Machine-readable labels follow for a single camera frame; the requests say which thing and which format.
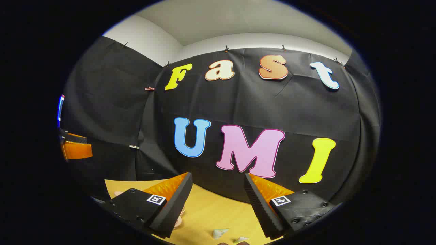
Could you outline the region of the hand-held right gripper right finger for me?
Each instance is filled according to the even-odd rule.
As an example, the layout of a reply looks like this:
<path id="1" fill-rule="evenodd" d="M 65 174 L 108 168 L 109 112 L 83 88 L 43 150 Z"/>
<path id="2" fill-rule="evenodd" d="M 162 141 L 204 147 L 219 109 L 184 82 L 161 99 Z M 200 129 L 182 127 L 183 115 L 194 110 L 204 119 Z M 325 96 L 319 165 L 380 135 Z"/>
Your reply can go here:
<path id="1" fill-rule="evenodd" d="M 299 234 L 338 208 L 312 191 L 292 191 L 253 174 L 245 174 L 244 188 L 265 236 L 270 239 Z"/>

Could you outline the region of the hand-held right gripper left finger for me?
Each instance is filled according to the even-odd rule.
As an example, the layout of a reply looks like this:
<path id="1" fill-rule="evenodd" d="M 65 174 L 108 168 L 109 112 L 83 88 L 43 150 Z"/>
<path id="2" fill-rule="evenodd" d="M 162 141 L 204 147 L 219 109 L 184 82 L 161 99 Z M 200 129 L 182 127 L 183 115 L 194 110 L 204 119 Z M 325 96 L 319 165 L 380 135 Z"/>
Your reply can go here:
<path id="1" fill-rule="evenodd" d="M 142 233 L 169 238 L 192 185 L 192 173 L 186 172 L 145 190 L 129 188 L 100 206 Z"/>

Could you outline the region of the blue red edged object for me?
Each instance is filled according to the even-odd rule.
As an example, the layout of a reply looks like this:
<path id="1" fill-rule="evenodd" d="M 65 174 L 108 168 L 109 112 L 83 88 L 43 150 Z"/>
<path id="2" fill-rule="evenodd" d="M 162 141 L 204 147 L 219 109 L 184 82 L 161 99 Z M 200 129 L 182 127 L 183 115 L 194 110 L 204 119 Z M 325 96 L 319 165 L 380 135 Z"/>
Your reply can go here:
<path id="1" fill-rule="evenodd" d="M 60 128 L 60 126 L 61 126 L 61 110 L 63 107 L 64 98 L 65 98 L 65 95 L 61 94 L 60 99 L 59 99 L 59 104 L 58 104 L 58 113 L 57 113 L 57 117 L 58 117 L 57 127 L 58 128 Z"/>

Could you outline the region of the black backdrop cloth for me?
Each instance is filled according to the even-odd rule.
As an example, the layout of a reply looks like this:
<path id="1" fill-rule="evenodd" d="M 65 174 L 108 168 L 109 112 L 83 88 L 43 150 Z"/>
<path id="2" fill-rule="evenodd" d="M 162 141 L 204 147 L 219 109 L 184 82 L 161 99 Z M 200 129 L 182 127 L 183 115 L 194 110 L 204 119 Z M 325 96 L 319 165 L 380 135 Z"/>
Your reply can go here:
<path id="1" fill-rule="evenodd" d="M 344 68 L 305 52 L 243 48 L 164 68 L 101 37 L 63 94 L 60 127 L 92 144 L 92 157 L 70 160 L 72 171 L 100 200 L 109 199 L 105 180 L 191 172 L 196 185 L 241 202 L 251 173 L 341 203 L 368 178 L 383 121 L 357 54 Z"/>

